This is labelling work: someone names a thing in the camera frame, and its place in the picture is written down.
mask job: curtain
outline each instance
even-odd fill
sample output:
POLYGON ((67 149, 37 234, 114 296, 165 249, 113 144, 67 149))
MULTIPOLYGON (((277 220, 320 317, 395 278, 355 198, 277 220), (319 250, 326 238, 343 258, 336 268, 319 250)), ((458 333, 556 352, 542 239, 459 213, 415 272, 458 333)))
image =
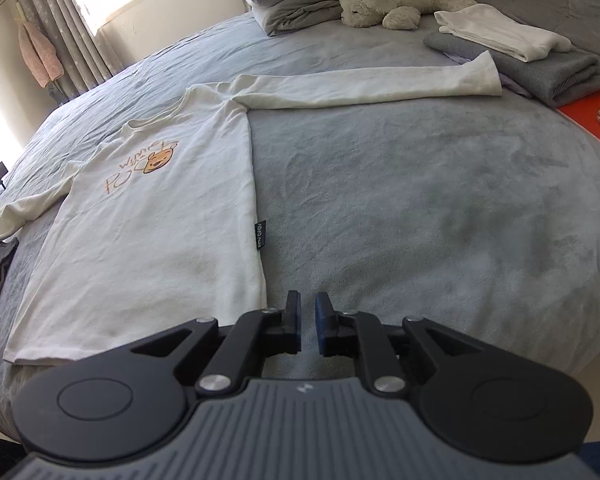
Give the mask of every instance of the curtain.
POLYGON ((56 83, 69 98, 83 94, 123 67, 106 40, 90 34, 73 0, 18 0, 24 15, 56 48, 64 75, 56 83))

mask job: cartoon bear face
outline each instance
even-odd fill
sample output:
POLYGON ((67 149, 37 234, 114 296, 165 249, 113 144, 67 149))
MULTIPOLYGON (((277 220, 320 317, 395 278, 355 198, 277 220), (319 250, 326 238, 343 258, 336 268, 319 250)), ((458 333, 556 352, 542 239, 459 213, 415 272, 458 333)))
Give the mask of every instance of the cartoon bear face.
POLYGON ((173 148, 167 148, 161 152, 149 154, 146 159, 146 166, 142 172, 151 173, 152 171, 159 170, 171 160, 171 155, 173 155, 173 148))

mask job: white logo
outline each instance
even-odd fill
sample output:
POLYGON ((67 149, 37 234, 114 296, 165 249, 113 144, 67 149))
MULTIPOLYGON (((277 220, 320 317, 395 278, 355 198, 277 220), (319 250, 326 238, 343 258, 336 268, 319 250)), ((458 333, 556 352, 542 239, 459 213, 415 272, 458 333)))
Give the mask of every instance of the white logo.
POLYGON ((302 386, 298 386, 296 388, 296 390, 298 390, 301 394, 308 393, 313 389, 314 389, 314 387, 311 386, 309 383, 304 383, 302 386))

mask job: silver screw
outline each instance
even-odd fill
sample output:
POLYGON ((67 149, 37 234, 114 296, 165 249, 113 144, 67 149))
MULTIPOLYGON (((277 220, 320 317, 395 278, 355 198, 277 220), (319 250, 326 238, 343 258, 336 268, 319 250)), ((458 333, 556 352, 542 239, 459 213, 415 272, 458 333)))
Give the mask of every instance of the silver screw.
POLYGON ((212 374, 200 379, 198 384, 208 392, 219 392, 231 386, 231 379, 226 375, 212 374))
POLYGON ((407 383, 405 383, 400 377, 393 375, 385 375, 384 377, 378 377, 374 381, 374 388, 379 392, 395 393, 403 389, 407 383))

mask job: shirt sleeve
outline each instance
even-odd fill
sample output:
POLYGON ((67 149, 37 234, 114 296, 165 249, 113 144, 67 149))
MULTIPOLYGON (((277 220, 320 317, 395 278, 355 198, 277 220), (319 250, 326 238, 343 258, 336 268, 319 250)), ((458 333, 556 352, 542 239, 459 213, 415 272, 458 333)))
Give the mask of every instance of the shirt sleeve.
POLYGON ((489 52, 455 66, 336 70, 300 76, 240 75, 217 90, 251 109, 325 108, 422 97, 501 95, 489 52))
POLYGON ((84 164, 70 160, 64 167, 60 182, 42 193, 23 197, 4 206, 0 214, 0 240, 15 234, 24 224, 37 219, 59 199, 68 195, 75 175, 84 164))

